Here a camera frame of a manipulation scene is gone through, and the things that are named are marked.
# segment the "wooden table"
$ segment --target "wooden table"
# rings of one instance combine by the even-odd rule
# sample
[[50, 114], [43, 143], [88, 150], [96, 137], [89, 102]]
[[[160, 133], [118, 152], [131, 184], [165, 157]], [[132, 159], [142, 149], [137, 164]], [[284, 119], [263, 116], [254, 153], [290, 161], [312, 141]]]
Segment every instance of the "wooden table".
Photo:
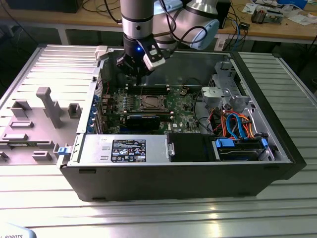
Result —
[[[310, 44], [317, 34], [317, 24], [302, 26], [287, 18], [283, 19], [282, 24], [253, 24], [251, 15], [242, 13], [243, 6], [249, 2], [248, 0], [233, 0], [233, 7], [241, 21], [250, 24], [250, 29], [246, 37], [247, 40], [254, 41], [273, 41], [273, 42], [289, 42]], [[97, 5], [102, 4], [103, 0], [96, 0]], [[34, 27], [48, 27], [58, 30], [62, 44], [68, 45], [66, 29], [78, 30], [95, 30], [95, 31], [119, 31], [122, 32], [122, 27], [117, 25], [106, 13], [98, 14], [88, 12], [80, 8], [76, 14], [62, 12], [47, 12], [47, 11], [31, 11], [31, 10], [12, 10], [6, 5], [6, 9], [10, 14], [21, 24]], [[109, 5], [110, 9], [118, 7], [119, 1]], [[94, 0], [85, 4], [85, 7], [90, 10], [95, 10]], [[317, 10], [317, 6], [307, 5], [306, 11]], [[120, 18], [120, 9], [112, 11], [115, 18]], [[14, 25], [15, 22], [0, 8], [0, 25]], [[218, 30], [216, 37], [216, 50], [221, 50], [226, 39], [231, 38], [235, 33], [230, 21], [226, 21], [225, 27]]]

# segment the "black cable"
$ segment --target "black cable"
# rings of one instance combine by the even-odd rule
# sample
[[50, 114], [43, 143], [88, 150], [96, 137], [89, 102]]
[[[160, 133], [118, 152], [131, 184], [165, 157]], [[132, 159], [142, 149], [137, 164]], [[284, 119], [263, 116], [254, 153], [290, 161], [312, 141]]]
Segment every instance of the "black cable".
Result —
[[13, 67], [10, 63], [4, 61], [3, 59], [0, 58], [0, 62], [3, 62], [4, 64], [6, 64], [7, 66], [9, 66], [9, 68], [12, 68], [12, 69], [18, 69], [16, 67]]
[[[178, 37], [174, 34], [174, 31], [176, 30], [176, 27], [177, 27], [175, 19], [168, 13], [164, 1], [163, 1], [163, 0], [159, 0], [159, 2], [160, 2], [160, 5], [161, 5], [163, 11], [164, 11], [165, 14], [166, 14], [167, 24], [168, 24], [168, 27], [169, 27], [169, 30], [170, 30], [169, 33], [172, 34], [173, 37], [178, 41], [178, 44], [176, 45], [176, 47], [171, 51], [172, 53], [174, 53], [174, 51], [179, 47], [179, 44], [180, 44], [180, 43], [195, 44], [195, 43], [198, 43], [198, 42], [203, 41], [203, 40], [206, 38], [206, 36], [207, 36], [207, 34], [208, 34], [208, 31], [207, 31], [207, 29], [206, 29], [205, 27], [203, 27], [203, 26], [194, 26], [194, 27], [190, 28], [181, 38], [178, 38]], [[169, 21], [170, 18], [171, 18], [172, 21], [173, 21], [174, 29], [172, 29], [172, 26], [171, 26], [171, 24], [170, 24], [170, 21]], [[192, 30], [194, 30], [194, 29], [203, 29], [204, 32], [205, 32], [205, 35], [204, 35], [201, 39], [196, 40], [196, 41], [184, 41], [185, 37], [186, 37]]]
[[[4, 31], [1, 29], [1, 27], [0, 27], [0, 32], [6, 37], [5, 40], [2, 42], [2, 44], [5, 43], [7, 40], [9, 40], [9, 42], [10, 42], [10, 44], [11, 44], [11, 46], [12, 46], [13, 48], [15, 48], [15, 49], [18, 48], [19, 50], [24, 51], [24, 52], [27, 53], [28, 55], [31, 55], [31, 54], [32, 54], [32, 53], [28, 52], [26, 49], [24, 49], [24, 48], [22, 48], [22, 47], [20, 47], [20, 46], [18, 46], [18, 45], [15, 45], [15, 44], [12, 42], [13, 37], [9, 36], [6, 32], [4, 32]], [[17, 50], [16, 50], [16, 53], [19, 54], [19, 56], [26, 57], [27, 59], [29, 58], [29, 56], [24, 56], [24, 55], [22, 55], [20, 52], [18, 52]]]
[[199, 120], [201, 120], [202, 118], [200, 118], [200, 119], [198, 119], [197, 118], [197, 115], [196, 115], [196, 104], [197, 104], [197, 99], [198, 99], [198, 97], [199, 97], [199, 95], [201, 94], [202, 92], [201, 91], [199, 91], [199, 93], [197, 94], [197, 97], [196, 97], [196, 99], [195, 99], [195, 103], [194, 103], [194, 117], [195, 117], [195, 120], [198, 122], [198, 124], [200, 125], [200, 126], [202, 126], [207, 132], [210, 132], [210, 133], [212, 133], [212, 131], [209, 129], [209, 128], [207, 128], [204, 124], [202, 124]]
[[[228, 12], [228, 14], [231, 14], [231, 15], [235, 16], [236, 19], [233, 19], [231, 16], [227, 16], [227, 19], [229, 19], [229, 20], [234, 20], [234, 21], [237, 23], [238, 27], [239, 27], [240, 24], [241, 24], [241, 20], [240, 20], [240, 18], [237, 16], [236, 11], [234, 10], [234, 8], [233, 8], [232, 6], [230, 6], [230, 7], [232, 8], [233, 13]], [[232, 46], [232, 45], [231, 45], [231, 42], [232, 42], [234, 36], [237, 34], [237, 30], [238, 30], [236, 26], [234, 26], [234, 28], [235, 28], [234, 34], [233, 34], [231, 40], [229, 41], [229, 43], [226, 43], [227, 45], [224, 47], [223, 50], [226, 50], [228, 46]]]
[[190, 78], [185, 79], [185, 81], [183, 82], [183, 86], [185, 86], [185, 83], [188, 82], [191, 79], [195, 80], [196, 82], [198, 82], [203, 87], [202, 82], [199, 79], [194, 78], [194, 77], [190, 77]]
[[306, 54], [305, 59], [304, 59], [304, 60], [302, 61], [302, 63], [298, 66], [298, 68], [297, 68], [297, 75], [299, 75], [299, 74], [304, 70], [304, 68], [306, 67], [306, 65], [307, 65], [307, 63], [308, 63], [308, 61], [309, 61], [309, 59], [310, 59], [310, 57], [315, 54], [314, 51], [311, 53], [310, 50], [311, 50], [311, 48], [313, 47], [313, 45], [314, 45], [314, 43], [315, 43], [316, 40], [317, 40], [317, 35], [315, 36], [313, 42], [312, 42], [311, 45], [309, 46], [309, 48], [308, 48], [308, 50], [307, 50], [307, 54]]
[[98, 88], [99, 88], [99, 86], [100, 86], [101, 82], [106, 82], [106, 83], [108, 83], [108, 81], [107, 81], [107, 80], [102, 79], [102, 80], [100, 80], [100, 81], [99, 81], [99, 83], [97, 84], [96, 89], [98, 89]]
[[36, 45], [38, 45], [39, 43], [24, 29], [24, 27], [17, 21], [14, 19], [14, 17], [6, 10], [6, 8], [4, 7], [3, 3], [2, 3], [2, 0], [0, 0], [0, 4], [2, 6], [2, 8], [4, 9], [4, 11], [8, 14], [8, 16], [17, 24], [19, 25], [23, 31], [32, 39], [32, 41], [34, 41], [34, 43]]
[[312, 84], [315, 88], [317, 88], [317, 78], [312, 79]]
[[[105, 4], [100, 4], [99, 6], [97, 6], [97, 7], [96, 7], [96, 9], [97, 9], [96, 11], [87, 9], [87, 8], [85, 7], [85, 4], [88, 3], [89, 1], [90, 1], [90, 0], [86, 0], [85, 2], [83, 2], [82, 7], [83, 7], [84, 10], [89, 11], [89, 12], [96, 12], [96, 13], [108, 12], [108, 10], [99, 10], [99, 9], [98, 9], [99, 7], [104, 6]], [[108, 5], [115, 4], [116, 2], [117, 2], [117, 0], [114, 1], [114, 2], [112, 2], [112, 3], [108, 3]], [[110, 9], [110, 11], [115, 10], [115, 9], [118, 9], [118, 8], [120, 8], [120, 6], [117, 6], [117, 7], [115, 7], [115, 8]]]
[[309, 46], [309, 48], [308, 48], [308, 52], [311, 50], [311, 48], [313, 47], [313, 45], [314, 45], [314, 43], [315, 43], [315, 41], [317, 40], [317, 35], [315, 36], [315, 39], [313, 40], [313, 42], [311, 43], [311, 45]]
[[208, 117], [199, 118], [197, 121], [200, 121], [201, 119], [208, 119]]
[[305, 51], [307, 53], [307, 49], [305, 49], [305, 47], [301, 46], [300, 44], [296, 44], [295, 43], [295, 46], [302, 52], [302, 51]]
[[8, 87], [3, 84], [2, 80], [0, 80], [0, 85], [1, 85], [3, 88], [8, 89]]
[[109, 9], [107, 0], [104, 0], [104, 2], [105, 2], [106, 9], [107, 9], [107, 11], [108, 11], [108, 13], [109, 13], [109, 16], [112, 18], [112, 20], [114, 20], [114, 22], [116, 22], [117, 24], [121, 24], [121, 23], [122, 23], [122, 20], [121, 20], [121, 19], [120, 19], [120, 20], [115, 19], [114, 16], [113, 16], [113, 14], [111, 13], [111, 10]]
[[202, 26], [194, 26], [192, 28], [190, 28], [188, 31], [185, 32], [185, 34], [182, 36], [182, 38], [180, 39], [180, 41], [178, 41], [177, 45], [174, 47], [173, 50], [170, 51], [170, 55], [171, 56], [175, 50], [179, 47], [179, 45], [182, 43], [182, 41], [184, 40], [184, 38], [192, 31], [192, 30], [195, 30], [195, 29], [203, 29], [205, 31], [205, 35], [203, 36], [203, 38], [201, 38], [200, 40], [197, 40], [197, 41], [193, 41], [191, 44], [194, 44], [194, 43], [197, 43], [197, 42], [200, 42], [202, 41], [204, 38], [206, 38], [207, 34], [208, 34], [208, 31], [206, 30], [205, 27], [202, 27]]
[[248, 35], [248, 33], [249, 33], [249, 30], [247, 30], [247, 31], [245, 31], [245, 30], [243, 30], [244, 31], [244, 36], [238, 41], [238, 43], [237, 43], [237, 47], [240, 47], [241, 46], [241, 43], [242, 43], [242, 47], [241, 48], [243, 48], [243, 46], [244, 46], [244, 44], [245, 44], [245, 42], [246, 42], [246, 36]]
[[[171, 14], [169, 14], [169, 12], [167, 11], [167, 7], [165, 5], [165, 2], [163, 0], [159, 0], [159, 3], [160, 3], [160, 6], [162, 7], [163, 11], [166, 14], [167, 23], [169, 25], [169, 34], [172, 34], [176, 30], [176, 21], [175, 21], [174, 17], [172, 17]], [[169, 23], [169, 20], [168, 20], [169, 18], [172, 20], [172, 22], [174, 24], [174, 29], [173, 30], [171, 30], [170, 23]]]
[[251, 12], [250, 8], [249, 8], [248, 6], [246, 6], [246, 5], [243, 5], [243, 4], [237, 4], [237, 5], [233, 5], [233, 6], [238, 6], [238, 7], [237, 7], [237, 10], [238, 10], [240, 13], [242, 13], [242, 14], [248, 14], [248, 13], [247, 13], [247, 12], [243, 12], [243, 11], [239, 10], [239, 8], [240, 8], [240, 7], [246, 7], [246, 8], [247, 8], [247, 11], [248, 11], [248, 12]]

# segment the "power supply label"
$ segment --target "power supply label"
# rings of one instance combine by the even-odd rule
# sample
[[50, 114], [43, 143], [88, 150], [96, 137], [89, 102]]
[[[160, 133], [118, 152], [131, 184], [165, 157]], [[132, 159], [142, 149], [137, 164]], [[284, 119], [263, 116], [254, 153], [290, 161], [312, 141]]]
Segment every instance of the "power supply label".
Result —
[[113, 140], [111, 161], [146, 162], [145, 140]]

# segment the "blue clip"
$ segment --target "blue clip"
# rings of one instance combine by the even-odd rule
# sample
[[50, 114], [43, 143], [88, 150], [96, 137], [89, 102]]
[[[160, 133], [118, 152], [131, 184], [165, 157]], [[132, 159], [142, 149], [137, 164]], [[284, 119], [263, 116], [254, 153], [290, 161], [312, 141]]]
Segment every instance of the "blue clip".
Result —
[[234, 142], [232, 139], [221, 138], [216, 140], [216, 147], [234, 147]]
[[97, 108], [96, 107], [91, 107], [90, 111], [95, 113], [97, 111]]
[[94, 114], [94, 112], [90, 112], [90, 113], [89, 113], [89, 116], [93, 119], [93, 118], [96, 117], [96, 114]]
[[99, 102], [99, 100], [100, 100], [100, 97], [97, 95], [94, 95], [94, 102]]
[[267, 143], [267, 140], [266, 139], [264, 139], [264, 138], [262, 138], [262, 144], [263, 144], [263, 146], [265, 147], [265, 148], [267, 148], [268, 147], [268, 143]]
[[87, 132], [92, 133], [92, 132], [93, 132], [93, 130], [94, 130], [94, 128], [93, 128], [93, 127], [91, 127], [91, 126], [87, 126], [87, 127], [86, 127], [86, 131], [87, 131]]
[[93, 124], [94, 122], [93, 122], [93, 119], [92, 118], [89, 118], [88, 119], [88, 125], [91, 125], [91, 124]]
[[57, 153], [58, 155], [69, 155], [71, 153], [72, 146], [59, 147]]

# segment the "table leg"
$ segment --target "table leg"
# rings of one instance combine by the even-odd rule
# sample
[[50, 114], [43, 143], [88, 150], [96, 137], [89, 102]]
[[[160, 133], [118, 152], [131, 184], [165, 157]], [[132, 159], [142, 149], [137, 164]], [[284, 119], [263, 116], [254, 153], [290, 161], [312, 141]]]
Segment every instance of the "table leg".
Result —
[[224, 43], [226, 42], [226, 40], [228, 39], [228, 34], [217, 34], [217, 42], [216, 45], [214, 47], [215, 51], [222, 51], [223, 47], [224, 47]]
[[59, 34], [62, 45], [70, 45], [68, 36], [66, 34], [66, 29], [59, 27], [57, 28], [57, 30], [58, 30], [58, 34]]

